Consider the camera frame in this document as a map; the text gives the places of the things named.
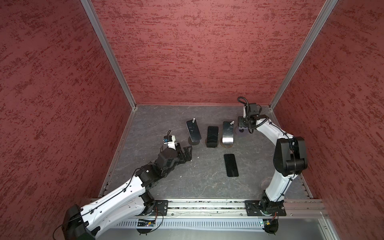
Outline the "white-edged black phone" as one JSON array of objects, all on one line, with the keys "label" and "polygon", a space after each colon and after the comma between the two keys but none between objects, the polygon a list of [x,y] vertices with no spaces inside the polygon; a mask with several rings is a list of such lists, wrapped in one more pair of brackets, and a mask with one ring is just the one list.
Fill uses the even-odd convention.
[{"label": "white-edged black phone", "polygon": [[230,178],[238,177],[239,171],[234,154],[224,154],[227,176]]}]

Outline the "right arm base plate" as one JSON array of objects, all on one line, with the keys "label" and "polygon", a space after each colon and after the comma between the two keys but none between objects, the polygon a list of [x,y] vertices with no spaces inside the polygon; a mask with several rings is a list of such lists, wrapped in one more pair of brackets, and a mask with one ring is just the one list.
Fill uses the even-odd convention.
[{"label": "right arm base plate", "polygon": [[287,215],[284,201],[247,200],[245,201],[245,209],[248,217],[285,217]]}]

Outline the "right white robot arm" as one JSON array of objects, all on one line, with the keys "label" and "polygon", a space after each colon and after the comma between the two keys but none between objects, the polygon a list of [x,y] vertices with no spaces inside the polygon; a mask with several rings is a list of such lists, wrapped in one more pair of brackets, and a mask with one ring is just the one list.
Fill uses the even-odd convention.
[{"label": "right white robot arm", "polygon": [[261,213],[270,216],[282,209],[286,192],[293,180],[308,167],[305,140],[284,131],[265,115],[249,118],[239,116],[238,127],[248,129],[250,133],[257,130],[275,145],[275,172],[259,203]]}]

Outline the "purple phone stand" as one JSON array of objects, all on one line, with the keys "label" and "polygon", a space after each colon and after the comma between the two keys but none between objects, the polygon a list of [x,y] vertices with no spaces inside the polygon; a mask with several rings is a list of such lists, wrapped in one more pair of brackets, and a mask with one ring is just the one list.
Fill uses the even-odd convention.
[{"label": "purple phone stand", "polygon": [[245,128],[235,127],[235,134],[238,136],[245,136],[248,133],[248,130]]}]

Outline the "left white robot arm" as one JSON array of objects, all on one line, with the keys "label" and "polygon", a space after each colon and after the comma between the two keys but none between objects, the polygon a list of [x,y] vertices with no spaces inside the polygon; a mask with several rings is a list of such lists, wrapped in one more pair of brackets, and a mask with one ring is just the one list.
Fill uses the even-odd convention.
[{"label": "left white robot arm", "polygon": [[83,207],[74,205],[65,215],[61,230],[66,240],[96,240],[115,224],[153,212],[156,201],[149,190],[176,166],[192,160],[191,146],[160,151],[154,162],[136,169],[132,177],[111,193]]}]

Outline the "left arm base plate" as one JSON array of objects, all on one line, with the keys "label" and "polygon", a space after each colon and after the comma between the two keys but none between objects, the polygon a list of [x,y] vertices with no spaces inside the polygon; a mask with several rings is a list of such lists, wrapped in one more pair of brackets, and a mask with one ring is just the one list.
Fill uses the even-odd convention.
[{"label": "left arm base plate", "polygon": [[167,215],[168,211],[168,200],[154,200],[149,202],[149,205],[145,207],[142,212],[143,216],[156,216],[158,213],[161,213],[163,216]]}]

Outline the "silver-edged phone with sticker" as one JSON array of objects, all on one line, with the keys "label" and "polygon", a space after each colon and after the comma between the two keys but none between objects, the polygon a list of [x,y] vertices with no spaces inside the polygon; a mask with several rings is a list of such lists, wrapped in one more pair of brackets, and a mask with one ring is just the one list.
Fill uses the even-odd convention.
[{"label": "silver-edged phone with sticker", "polygon": [[234,144],[234,121],[224,121],[222,131],[222,142]]}]

